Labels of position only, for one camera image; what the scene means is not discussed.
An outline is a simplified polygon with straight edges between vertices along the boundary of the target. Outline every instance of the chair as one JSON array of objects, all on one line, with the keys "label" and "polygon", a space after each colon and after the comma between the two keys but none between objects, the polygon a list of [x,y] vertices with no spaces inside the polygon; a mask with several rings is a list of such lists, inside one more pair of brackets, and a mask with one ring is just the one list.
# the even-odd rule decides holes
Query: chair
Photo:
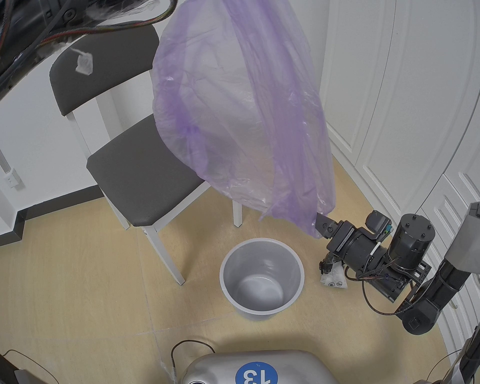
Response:
[{"label": "chair", "polygon": [[[134,227],[142,227],[167,269],[182,285],[185,279],[165,249],[158,231],[210,185],[169,151],[158,134],[153,115],[118,134],[121,128],[113,99],[105,93],[151,71],[157,46],[158,35],[151,25],[87,35],[71,48],[93,55],[93,73],[88,76],[77,73],[79,53],[68,48],[53,63],[50,83],[60,112],[69,120],[87,158],[87,169],[123,227],[127,229],[129,222]],[[105,139],[105,143],[94,151],[91,147],[95,145],[87,144],[74,116],[77,108],[92,99],[96,99],[96,109],[92,113],[102,116],[104,132],[101,133]],[[237,227],[242,223],[241,210],[241,204],[233,202]]]}]

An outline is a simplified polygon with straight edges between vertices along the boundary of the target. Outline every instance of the chair leg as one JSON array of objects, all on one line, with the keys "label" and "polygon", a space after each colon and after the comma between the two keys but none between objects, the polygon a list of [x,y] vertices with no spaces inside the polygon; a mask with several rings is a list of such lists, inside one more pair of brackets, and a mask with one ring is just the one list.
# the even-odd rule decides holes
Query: chair leg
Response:
[{"label": "chair leg", "polygon": [[121,226],[124,229],[130,228],[130,223],[128,222],[128,220],[120,213],[120,211],[117,209],[117,207],[113,205],[113,203],[110,201],[110,199],[108,197],[105,196],[105,198],[107,199],[108,204],[110,204],[110,208],[112,208],[112,211],[115,213],[115,216],[119,220]]},{"label": "chair leg", "polygon": [[241,214],[242,205],[237,203],[235,200],[232,200],[233,203],[233,225],[237,228],[242,225],[243,218]]},{"label": "chair leg", "polygon": [[158,256],[160,256],[160,259],[162,259],[165,267],[167,267],[167,269],[170,271],[177,283],[182,285],[185,282],[185,279],[181,275],[175,263],[173,263],[173,260],[170,257],[170,254],[165,249],[162,240],[160,240],[160,237],[158,237],[158,232],[156,231],[156,229],[153,226],[142,227],[142,229],[144,231],[144,234],[150,241],[150,244],[152,244],[152,247],[155,249]]}]

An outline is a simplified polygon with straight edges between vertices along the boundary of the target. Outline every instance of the chair backrest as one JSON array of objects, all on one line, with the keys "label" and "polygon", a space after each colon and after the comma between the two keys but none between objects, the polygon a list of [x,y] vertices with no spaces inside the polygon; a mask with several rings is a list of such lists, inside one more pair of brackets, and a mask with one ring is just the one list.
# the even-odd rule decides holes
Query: chair backrest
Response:
[{"label": "chair backrest", "polygon": [[[152,25],[87,35],[63,51],[50,69],[50,84],[63,116],[101,93],[152,69],[158,34]],[[91,53],[93,73],[75,71],[78,52]]]}]

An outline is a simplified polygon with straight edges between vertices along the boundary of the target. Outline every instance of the blue circular sticker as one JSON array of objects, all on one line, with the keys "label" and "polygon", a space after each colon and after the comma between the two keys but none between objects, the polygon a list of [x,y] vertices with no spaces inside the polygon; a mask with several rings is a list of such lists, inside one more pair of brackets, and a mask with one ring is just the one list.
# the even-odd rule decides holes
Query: blue circular sticker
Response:
[{"label": "blue circular sticker", "polygon": [[235,384],[277,384],[278,374],[274,367],[261,361],[242,366],[235,375]]}]

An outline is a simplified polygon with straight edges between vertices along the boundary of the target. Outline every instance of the trash can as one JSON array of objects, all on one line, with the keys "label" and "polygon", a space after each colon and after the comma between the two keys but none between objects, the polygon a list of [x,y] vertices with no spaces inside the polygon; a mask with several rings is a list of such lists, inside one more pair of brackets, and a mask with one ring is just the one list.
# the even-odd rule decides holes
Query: trash can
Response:
[{"label": "trash can", "polygon": [[250,320],[266,320],[288,308],[303,289],[298,255],[274,239],[250,239],[233,248],[220,267],[223,293]]}]

